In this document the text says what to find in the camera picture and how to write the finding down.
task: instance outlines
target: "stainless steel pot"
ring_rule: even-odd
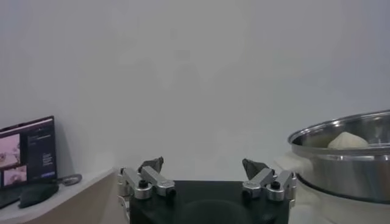
[[[347,131],[364,138],[369,148],[328,149]],[[292,152],[309,167],[299,177],[337,196],[390,203],[390,110],[334,119],[293,133]]]

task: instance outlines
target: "screw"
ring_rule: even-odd
[[[242,195],[243,195],[243,199],[244,199],[245,202],[250,202],[251,201],[251,199],[252,199],[251,191],[243,190]]]
[[[148,183],[146,182],[146,180],[140,180],[140,182],[138,182],[138,188],[140,189],[145,189],[147,188],[148,186]]]
[[[277,181],[274,181],[271,183],[271,189],[273,190],[279,190],[280,189],[280,183]]]
[[[173,197],[175,197],[175,195],[176,195],[176,190],[175,189],[169,188],[169,189],[166,190],[166,196],[168,198],[173,198]]]

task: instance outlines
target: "white dough ball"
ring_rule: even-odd
[[[369,147],[369,144],[363,138],[353,135],[349,132],[343,132],[329,143],[328,148],[346,149]]]

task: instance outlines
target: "pot rim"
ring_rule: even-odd
[[[385,116],[390,115],[390,110],[383,110],[383,111],[376,111],[371,113],[361,113],[361,114],[354,114],[351,116],[346,117],[340,117],[336,119],[332,119],[329,121],[321,122],[315,125],[311,125],[307,128],[301,129],[299,131],[294,132],[293,134],[289,135],[288,137],[288,143],[293,147],[293,152],[296,152],[298,154],[304,153],[304,154],[316,154],[316,155],[339,155],[339,156],[375,156],[375,155],[390,155],[390,145],[379,145],[379,146],[372,146],[372,147],[360,147],[360,148],[353,148],[353,149],[330,149],[330,148],[323,148],[323,147],[310,147],[310,146],[303,146],[293,143],[298,137],[303,136],[304,134],[310,133],[312,131],[318,130],[320,128],[324,128],[326,126],[331,125],[335,122],[345,122],[345,121],[352,121],[356,119],[365,119],[369,117],[375,117],[375,116]]]

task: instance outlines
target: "white wall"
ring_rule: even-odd
[[[0,126],[55,115],[62,174],[164,156],[241,180],[299,128],[390,107],[386,5],[3,0]]]

